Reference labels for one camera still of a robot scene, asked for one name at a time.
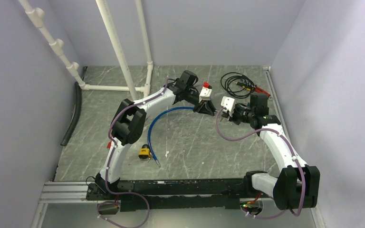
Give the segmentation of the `blue cable lock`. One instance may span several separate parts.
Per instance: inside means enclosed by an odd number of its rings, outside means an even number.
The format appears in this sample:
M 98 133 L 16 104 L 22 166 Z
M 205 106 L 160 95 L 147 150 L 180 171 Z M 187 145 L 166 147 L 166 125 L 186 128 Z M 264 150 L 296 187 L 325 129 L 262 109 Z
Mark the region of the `blue cable lock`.
M 155 171 L 189 172 L 223 165 L 229 159 L 214 120 L 213 116 L 194 113 L 191 109 L 171 108 L 154 119 L 150 132 L 151 145 L 161 165 L 157 166 L 153 160 L 142 165 Z

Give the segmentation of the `yellow padlock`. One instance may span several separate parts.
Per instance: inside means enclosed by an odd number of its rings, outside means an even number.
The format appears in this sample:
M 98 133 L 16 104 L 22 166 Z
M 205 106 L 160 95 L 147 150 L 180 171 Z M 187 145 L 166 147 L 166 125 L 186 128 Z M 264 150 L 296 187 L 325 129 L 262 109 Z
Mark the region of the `yellow padlock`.
M 152 159 L 152 153 L 151 153 L 151 150 L 150 150 L 150 147 L 148 144 L 144 144 L 142 145 L 141 149 L 140 149 L 140 152 L 138 154 L 138 157 L 139 159 L 141 160 L 150 160 Z

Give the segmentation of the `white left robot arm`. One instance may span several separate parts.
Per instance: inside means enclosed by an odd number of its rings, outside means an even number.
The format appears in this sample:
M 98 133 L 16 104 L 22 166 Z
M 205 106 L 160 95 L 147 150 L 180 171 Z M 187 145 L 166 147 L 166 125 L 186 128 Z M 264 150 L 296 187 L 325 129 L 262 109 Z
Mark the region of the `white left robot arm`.
M 146 119 L 153 113 L 186 101 L 194 106 L 193 111 L 214 116 L 216 108 L 210 97 L 202 96 L 196 88 L 198 77 L 185 70 L 176 79 L 168 78 L 164 86 L 146 98 L 131 101 L 123 100 L 110 124 L 107 136 L 110 149 L 105 164 L 95 177 L 99 194 L 105 199 L 117 195 L 121 169 L 130 147 L 142 136 Z

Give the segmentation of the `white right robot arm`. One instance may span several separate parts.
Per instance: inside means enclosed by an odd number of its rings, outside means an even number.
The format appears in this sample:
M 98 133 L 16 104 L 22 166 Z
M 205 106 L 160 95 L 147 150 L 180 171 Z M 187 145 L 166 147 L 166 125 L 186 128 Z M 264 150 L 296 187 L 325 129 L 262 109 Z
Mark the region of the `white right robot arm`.
M 280 210 L 296 213 L 317 205 L 320 171 L 310 166 L 287 139 L 280 120 L 269 113 L 266 94 L 255 93 L 247 104 L 230 97 L 221 102 L 223 115 L 235 124 L 249 124 L 267 145 L 279 169 L 277 178 L 265 171 L 246 173 L 242 189 L 248 197 L 263 192 L 272 197 Z

